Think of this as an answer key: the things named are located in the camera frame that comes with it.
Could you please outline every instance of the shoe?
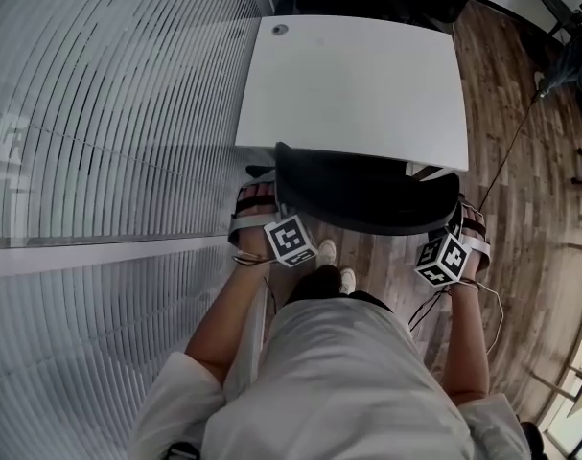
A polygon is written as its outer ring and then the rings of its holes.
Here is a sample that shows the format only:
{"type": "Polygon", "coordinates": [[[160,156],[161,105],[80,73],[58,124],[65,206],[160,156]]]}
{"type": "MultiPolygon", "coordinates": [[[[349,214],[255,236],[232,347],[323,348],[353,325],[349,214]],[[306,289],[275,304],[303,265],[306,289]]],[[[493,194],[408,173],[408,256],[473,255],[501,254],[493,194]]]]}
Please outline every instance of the shoe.
{"type": "Polygon", "coordinates": [[[322,241],[318,246],[318,255],[316,255],[316,268],[322,265],[336,265],[336,257],[338,251],[336,250],[336,243],[331,239],[322,241]]]}
{"type": "Polygon", "coordinates": [[[349,295],[357,288],[357,276],[355,276],[355,271],[350,267],[345,267],[341,272],[341,289],[340,293],[349,295]]]}
{"type": "Polygon", "coordinates": [[[540,91],[540,86],[542,85],[543,80],[544,73],[539,71],[533,73],[533,84],[535,85],[537,91],[540,91]]]}

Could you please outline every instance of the table top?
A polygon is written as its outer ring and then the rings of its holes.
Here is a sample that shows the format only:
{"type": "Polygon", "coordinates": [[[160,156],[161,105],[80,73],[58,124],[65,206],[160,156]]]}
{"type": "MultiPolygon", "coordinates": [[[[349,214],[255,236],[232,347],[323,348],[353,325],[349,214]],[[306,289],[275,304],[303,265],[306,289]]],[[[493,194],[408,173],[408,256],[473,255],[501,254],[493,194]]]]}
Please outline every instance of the table top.
{"type": "Polygon", "coordinates": [[[236,145],[278,141],[467,171],[452,38],[357,17],[263,18],[236,145]]]}

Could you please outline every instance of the fingers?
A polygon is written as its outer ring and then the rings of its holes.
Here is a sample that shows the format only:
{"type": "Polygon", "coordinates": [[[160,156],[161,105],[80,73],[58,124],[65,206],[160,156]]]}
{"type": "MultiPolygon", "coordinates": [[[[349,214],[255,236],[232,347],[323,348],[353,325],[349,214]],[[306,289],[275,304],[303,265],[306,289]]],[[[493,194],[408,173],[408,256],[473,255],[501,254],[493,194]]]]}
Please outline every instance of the fingers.
{"type": "MultiPolygon", "coordinates": [[[[463,206],[463,217],[466,219],[476,219],[474,216],[474,210],[469,209],[467,206],[463,206]]],[[[470,230],[469,228],[464,228],[462,233],[474,238],[477,235],[475,230],[470,230]]]]}
{"type": "MultiPolygon", "coordinates": [[[[245,189],[240,191],[240,195],[238,196],[238,201],[242,199],[248,199],[250,197],[255,196],[267,196],[271,195],[274,196],[275,188],[273,187],[272,183],[263,183],[258,185],[251,185],[247,186],[245,189]]],[[[275,212],[275,204],[267,204],[267,205],[257,205],[252,206],[250,208],[246,208],[237,214],[237,216],[248,216],[248,215],[257,215],[260,213],[274,213],[275,212]]]]}
{"type": "MultiPolygon", "coordinates": [[[[268,185],[267,195],[268,196],[275,196],[275,189],[273,187],[273,184],[268,185]]],[[[273,205],[273,204],[259,206],[259,208],[260,208],[260,213],[275,213],[275,205],[273,205]]]]}
{"type": "MultiPolygon", "coordinates": [[[[471,219],[476,223],[480,223],[482,226],[486,226],[484,223],[484,216],[478,210],[470,208],[468,206],[463,206],[463,217],[466,219],[471,219]]],[[[484,240],[484,237],[480,235],[476,230],[470,230],[469,228],[464,228],[462,233],[465,235],[469,235],[470,237],[474,237],[475,239],[479,239],[481,241],[484,240]]]]}
{"type": "MultiPolygon", "coordinates": [[[[243,189],[240,192],[240,196],[239,196],[238,200],[253,197],[254,195],[256,195],[256,188],[257,188],[256,186],[248,186],[247,188],[243,189]]],[[[256,206],[252,206],[251,208],[247,208],[245,210],[242,210],[237,215],[244,217],[246,215],[254,215],[255,213],[256,213],[256,206]]]]}

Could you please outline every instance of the foot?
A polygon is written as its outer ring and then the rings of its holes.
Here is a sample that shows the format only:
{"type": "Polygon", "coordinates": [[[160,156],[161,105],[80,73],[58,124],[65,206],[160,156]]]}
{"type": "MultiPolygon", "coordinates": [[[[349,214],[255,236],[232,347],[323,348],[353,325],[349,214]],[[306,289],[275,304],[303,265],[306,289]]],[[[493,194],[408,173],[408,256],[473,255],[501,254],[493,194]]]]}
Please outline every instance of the foot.
{"type": "Polygon", "coordinates": [[[339,292],[349,295],[357,288],[357,276],[355,276],[355,271],[350,267],[345,267],[340,274],[341,289],[339,292]]]}
{"type": "Polygon", "coordinates": [[[322,265],[336,265],[337,256],[338,252],[336,251],[336,243],[331,239],[322,241],[318,246],[316,267],[321,267],[322,265]]]}

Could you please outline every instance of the cable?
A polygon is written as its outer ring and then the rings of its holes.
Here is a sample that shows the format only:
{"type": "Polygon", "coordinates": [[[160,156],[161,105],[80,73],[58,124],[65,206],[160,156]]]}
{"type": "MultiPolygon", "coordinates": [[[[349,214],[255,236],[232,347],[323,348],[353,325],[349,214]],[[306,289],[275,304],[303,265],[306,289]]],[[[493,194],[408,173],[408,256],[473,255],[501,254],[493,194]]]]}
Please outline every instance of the cable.
{"type": "Polygon", "coordinates": [[[486,287],[482,283],[478,283],[478,284],[480,285],[481,288],[486,289],[487,291],[491,291],[491,293],[495,293],[495,296],[498,297],[498,305],[500,306],[500,312],[501,312],[501,319],[500,319],[500,323],[498,325],[498,331],[495,334],[495,339],[493,339],[493,343],[491,344],[491,346],[489,346],[489,349],[486,352],[486,354],[489,355],[489,353],[491,353],[491,351],[493,351],[493,348],[495,348],[495,345],[497,344],[498,339],[500,338],[501,325],[503,324],[503,305],[501,304],[501,298],[500,298],[499,293],[497,293],[496,291],[493,291],[489,287],[486,287]]]}
{"type": "Polygon", "coordinates": [[[271,291],[271,286],[269,285],[268,279],[265,276],[263,276],[263,281],[265,281],[265,286],[268,287],[269,294],[271,295],[271,301],[273,302],[273,314],[275,315],[278,313],[278,304],[275,301],[275,295],[273,294],[273,291],[271,291]]]}
{"type": "Polygon", "coordinates": [[[448,293],[449,290],[448,289],[440,289],[439,291],[437,291],[431,298],[429,298],[428,300],[426,300],[425,302],[423,302],[423,304],[421,304],[421,306],[416,310],[416,312],[411,316],[411,318],[409,319],[409,321],[407,322],[407,324],[410,326],[412,324],[412,320],[414,320],[414,317],[416,316],[416,314],[420,311],[420,309],[422,309],[423,307],[425,307],[427,305],[427,303],[429,303],[431,300],[434,300],[433,303],[431,304],[431,306],[427,309],[427,311],[425,313],[423,313],[421,315],[421,318],[419,318],[416,323],[410,328],[410,332],[414,331],[414,329],[416,329],[416,326],[418,324],[420,324],[423,319],[429,315],[429,312],[431,311],[431,309],[433,309],[433,307],[435,307],[435,304],[439,301],[440,297],[444,294],[444,293],[448,293]]]}
{"type": "Polygon", "coordinates": [[[508,147],[508,151],[505,153],[505,156],[503,157],[503,160],[500,163],[500,167],[498,168],[498,171],[495,174],[495,177],[493,177],[493,180],[491,181],[491,185],[489,186],[489,189],[486,190],[486,195],[484,195],[484,198],[482,199],[482,202],[480,203],[480,207],[478,208],[479,211],[482,211],[482,206],[484,206],[484,201],[486,201],[486,198],[489,196],[489,193],[491,193],[491,189],[493,189],[495,182],[498,180],[498,177],[500,176],[500,173],[501,173],[501,169],[503,169],[503,166],[505,165],[506,161],[508,160],[508,155],[510,155],[510,151],[512,150],[512,147],[514,146],[514,143],[517,141],[517,137],[519,136],[519,133],[521,132],[521,129],[523,128],[524,122],[529,117],[529,111],[531,110],[531,106],[537,102],[538,97],[539,97],[538,92],[536,92],[536,94],[533,96],[533,99],[531,99],[531,104],[527,108],[527,111],[525,112],[523,119],[521,120],[521,123],[519,124],[519,127],[517,128],[517,131],[514,133],[514,136],[512,137],[512,141],[510,142],[510,146],[508,147]]]}
{"type": "MultiPolygon", "coordinates": [[[[500,338],[500,332],[501,332],[501,325],[503,324],[503,318],[504,318],[504,313],[503,313],[503,305],[501,304],[501,298],[500,298],[500,294],[497,293],[496,291],[493,291],[492,289],[490,289],[489,287],[486,287],[485,285],[483,285],[482,283],[479,283],[478,281],[476,281],[476,283],[483,289],[486,289],[487,291],[490,291],[491,293],[495,293],[495,296],[498,297],[498,305],[500,306],[500,312],[501,312],[501,318],[500,318],[500,323],[498,324],[498,331],[495,334],[495,339],[493,340],[493,342],[491,343],[491,346],[489,346],[489,349],[487,350],[486,354],[489,355],[489,353],[491,353],[491,351],[493,351],[493,348],[495,348],[495,345],[498,342],[498,339],[500,338]]],[[[461,281],[457,282],[458,285],[464,285],[466,287],[470,287],[470,288],[474,288],[477,289],[474,285],[470,285],[469,283],[463,283],[461,281]]],[[[440,289],[439,291],[437,291],[432,297],[428,298],[425,302],[423,302],[421,304],[421,306],[416,309],[416,311],[414,312],[414,314],[411,316],[411,318],[409,319],[409,321],[407,322],[407,324],[410,326],[412,325],[412,320],[414,320],[414,317],[416,316],[416,314],[427,305],[427,303],[429,303],[430,301],[432,301],[433,299],[435,300],[431,306],[427,309],[427,311],[421,315],[421,318],[419,318],[416,323],[410,328],[410,332],[413,332],[414,329],[416,329],[416,326],[418,326],[418,324],[421,323],[421,321],[429,314],[429,312],[431,311],[431,309],[435,306],[435,304],[439,301],[440,297],[444,294],[444,293],[448,293],[451,294],[450,289],[440,289]]]]}

